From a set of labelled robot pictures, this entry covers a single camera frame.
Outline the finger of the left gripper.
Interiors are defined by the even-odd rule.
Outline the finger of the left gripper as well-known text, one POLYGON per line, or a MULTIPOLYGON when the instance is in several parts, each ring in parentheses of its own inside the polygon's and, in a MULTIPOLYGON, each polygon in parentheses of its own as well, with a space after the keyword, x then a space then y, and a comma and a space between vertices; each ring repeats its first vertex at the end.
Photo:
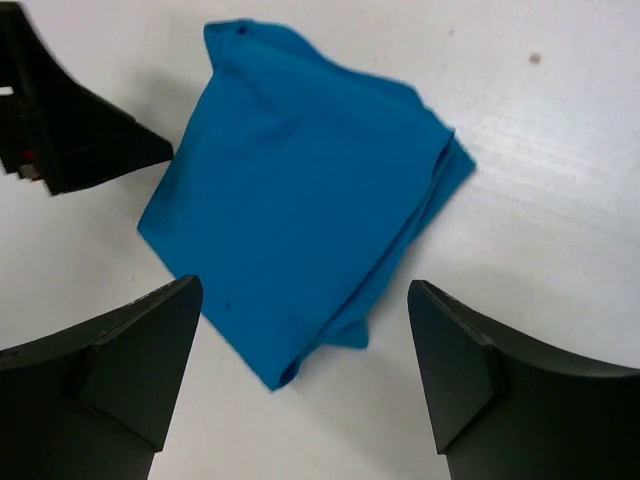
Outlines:
POLYGON ((73 79, 18 2, 1 5, 1 166, 59 195, 169 161, 171 143, 73 79))

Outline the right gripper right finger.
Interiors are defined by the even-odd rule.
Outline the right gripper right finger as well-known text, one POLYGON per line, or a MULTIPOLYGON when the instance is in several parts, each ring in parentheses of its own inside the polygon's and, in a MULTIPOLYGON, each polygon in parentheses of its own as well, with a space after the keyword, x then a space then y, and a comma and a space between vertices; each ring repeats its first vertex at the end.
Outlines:
POLYGON ((454 479, 635 479, 639 372, 539 341, 435 285, 408 291, 435 446, 454 479))

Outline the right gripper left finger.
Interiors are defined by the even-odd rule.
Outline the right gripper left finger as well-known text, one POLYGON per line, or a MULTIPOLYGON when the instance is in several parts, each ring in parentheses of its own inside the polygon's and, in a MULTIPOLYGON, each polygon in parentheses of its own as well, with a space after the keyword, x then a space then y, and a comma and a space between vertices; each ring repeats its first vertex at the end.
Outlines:
POLYGON ((195 276, 1 353, 4 479, 145 479, 203 302, 195 276))

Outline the blue t shirt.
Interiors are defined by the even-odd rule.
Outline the blue t shirt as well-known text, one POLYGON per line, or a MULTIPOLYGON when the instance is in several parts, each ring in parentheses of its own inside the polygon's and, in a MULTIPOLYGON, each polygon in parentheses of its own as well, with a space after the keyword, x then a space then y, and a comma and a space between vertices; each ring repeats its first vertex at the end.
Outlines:
POLYGON ((367 346, 369 311, 475 162, 411 86, 289 27, 213 22, 204 40, 212 77, 138 229, 276 390, 322 345, 367 346))

